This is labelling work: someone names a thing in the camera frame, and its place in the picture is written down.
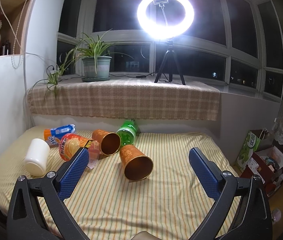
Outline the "white plastic jar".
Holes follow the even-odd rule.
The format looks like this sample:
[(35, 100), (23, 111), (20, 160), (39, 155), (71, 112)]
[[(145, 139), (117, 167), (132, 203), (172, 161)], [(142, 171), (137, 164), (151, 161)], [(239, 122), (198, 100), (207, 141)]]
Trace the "white plastic jar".
[(25, 169), (35, 177), (45, 175), (50, 147), (46, 141), (35, 138), (31, 141), (24, 159)]

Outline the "far orange gold-rimmed cup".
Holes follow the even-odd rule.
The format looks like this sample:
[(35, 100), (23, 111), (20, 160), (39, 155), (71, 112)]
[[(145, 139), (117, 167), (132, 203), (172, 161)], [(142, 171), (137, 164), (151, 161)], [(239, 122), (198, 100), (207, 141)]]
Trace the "far orange gold-rimmed cup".
[(92, 134), (92, 138), (99, 143), (103, 155), (114, 155), (120, 149), (121, 139), (114, 132), (96, 129)]

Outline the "green plastic bottle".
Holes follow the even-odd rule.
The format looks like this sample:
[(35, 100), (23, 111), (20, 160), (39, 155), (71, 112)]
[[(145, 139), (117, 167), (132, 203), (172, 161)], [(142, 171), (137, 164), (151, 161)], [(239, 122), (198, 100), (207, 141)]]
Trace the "green plastic bottle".
[(121, 139), (121, 147), (133, 145), (137, 137), (138, 125), (135, 120), (126, 120), (117, 130), (116, 134)]

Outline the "red orange snack cup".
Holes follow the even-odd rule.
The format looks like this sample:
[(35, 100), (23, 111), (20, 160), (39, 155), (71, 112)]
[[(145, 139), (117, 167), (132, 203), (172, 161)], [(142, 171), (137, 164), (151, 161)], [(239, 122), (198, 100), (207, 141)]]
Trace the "red orange snack cup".
[(59, 154), (63, 160), (69, 161), (79, 148), (86, 148), (90, 157), (99, 159), (101, 154), (99, 142), (73, 133), (62, 137), (59, 144)]

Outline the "orange gold-rimmed cup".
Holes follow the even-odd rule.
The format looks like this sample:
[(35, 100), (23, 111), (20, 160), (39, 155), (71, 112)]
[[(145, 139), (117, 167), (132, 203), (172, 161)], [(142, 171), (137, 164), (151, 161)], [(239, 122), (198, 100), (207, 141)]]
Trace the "orange gold-rimmed cup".
[(153, 171), (153, 160), (134, 145), (123, 146), (120, 149), (120, 159), (124, 175), (129, 181), (143, 180)]
[(92, 138), (99, 143), (103, 155), (114, 155), (120, 149), (121, 139), (114, 132), (96, 129), (92, 134)]

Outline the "red gift box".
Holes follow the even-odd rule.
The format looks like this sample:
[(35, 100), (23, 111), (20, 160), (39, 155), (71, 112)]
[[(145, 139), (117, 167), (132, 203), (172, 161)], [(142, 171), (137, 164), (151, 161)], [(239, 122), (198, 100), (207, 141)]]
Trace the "red gift box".
[(267, 196), (272, 196), (283, 183), (283, 153), (275, 146), (254, 152), (240, 177), (253, 175), (260, 176)]

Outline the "striped yellow bed sheet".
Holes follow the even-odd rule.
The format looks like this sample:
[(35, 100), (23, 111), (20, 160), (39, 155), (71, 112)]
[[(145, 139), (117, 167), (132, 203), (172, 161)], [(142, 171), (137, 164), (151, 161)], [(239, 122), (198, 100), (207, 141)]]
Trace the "striped yellow bed sheet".
[[(0, 210), (4, 215), (17, 178), (32, 178), (24, 158), (32, 139), (43, 139), (44, 129), (28, 129), (0, 155)], [(85, 170), (65, 205), (90, 239), (131, 239), (141, 231), (160, 239), (189, 239), (214, 203), (189, 164), (189, 150), (198, 147), (220, 170), (238, 176), (236, 171), (213, 139), (203, 133), (141, 133), (135, 146), (153, 160), (153, 171), (146, 179), (130, 182), (116, 153)]]

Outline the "green white paper bag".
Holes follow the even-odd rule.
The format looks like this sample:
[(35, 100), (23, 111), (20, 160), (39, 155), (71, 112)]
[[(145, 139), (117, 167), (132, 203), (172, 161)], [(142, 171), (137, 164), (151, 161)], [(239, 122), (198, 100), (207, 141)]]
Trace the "green white paper bag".
[(267, 148), (271, 142), (272, 136), (267, 129), (249, 130), (235, 165), (243, 172), (252, 154), (263, 148)]

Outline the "near orange gold-rimmed cup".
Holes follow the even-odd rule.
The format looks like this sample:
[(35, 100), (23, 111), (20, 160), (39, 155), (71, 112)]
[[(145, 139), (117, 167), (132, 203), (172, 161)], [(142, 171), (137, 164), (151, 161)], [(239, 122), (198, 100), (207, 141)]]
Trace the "near orange gold-rimmed cup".
[(120, 159), (124, 175), (129, 181), (143, 180), (153, 171), (153, 160), (134, 145), (123, 146), (120, 149)]

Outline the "black tripod stand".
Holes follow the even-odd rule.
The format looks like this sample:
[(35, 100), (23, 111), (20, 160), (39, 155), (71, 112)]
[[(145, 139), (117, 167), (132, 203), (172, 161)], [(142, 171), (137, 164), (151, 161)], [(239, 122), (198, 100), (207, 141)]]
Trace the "black tripod stand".
[(172, 64), (174, 62), (174, 64), (176, 65), (176, 70), (178, 72), (178, 75), (180, 76), (182, 85), (186, 85), (179, 61), (177, 59), (177, 53), (174, 50), (173, 40), (172, 39), (167, 40), (166, 44), (167, 44), (167, 51), (164, 54), (163, 60), (160, 64), (159, 70), (157, 71), (157, 75), (156, 75), (154, 82), (158, 83), (159, 79), (161, 78), (161, 75), (164, 73), (164, 69), (166, 66), (167, 66), (168, 75), (169, 75), (168, 82), (172, 82), (173, 81)]

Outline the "potted spider plant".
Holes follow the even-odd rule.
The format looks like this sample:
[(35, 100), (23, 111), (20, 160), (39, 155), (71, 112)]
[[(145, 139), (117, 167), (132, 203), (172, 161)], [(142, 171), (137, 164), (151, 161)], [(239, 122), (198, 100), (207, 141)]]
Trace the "potted spider plant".
[(72, 64), (76, 64), (78, 61), (83, 62), (84, 79), (96, 81), (109, 78), (110, 63), (114, 54), (110, 48), (115, 46), (116, 42), (107, 42), (103, 39), (108, 32), (96, 37), (82, 33), (75, 47), (66, 53), (62, 64), (56, 65), (55, 71), (48, 73), (46, 78), (35, 82), (30, 90), (33, 90), (37, 85), (45, 85), (45, 94), (52, 92), (54, 97), (57, 97), (61, 77)]

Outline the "plaid beige sill cloth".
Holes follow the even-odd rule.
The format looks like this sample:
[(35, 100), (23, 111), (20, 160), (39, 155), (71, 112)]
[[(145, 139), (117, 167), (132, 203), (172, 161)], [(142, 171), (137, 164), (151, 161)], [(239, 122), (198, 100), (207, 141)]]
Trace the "plaid beige sill cloth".
[(128, 79), (36, 85), (27, 95), (35, 115), (143, 120), (215, 121), (220, 100), (218, 89), (197, 81), (185, 86)]

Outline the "blue orange label bottle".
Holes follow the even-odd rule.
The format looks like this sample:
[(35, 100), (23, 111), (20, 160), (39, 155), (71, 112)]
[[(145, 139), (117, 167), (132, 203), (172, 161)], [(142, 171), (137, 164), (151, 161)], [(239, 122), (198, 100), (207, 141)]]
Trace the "blue orange label bottle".
[(74, 124), (68, 124), (52, 129), (45, 129), (43, 132), (44, 141), (50, 146), (58, 146), (64, 135), (68, 133), (75, 133), (76, 126)]

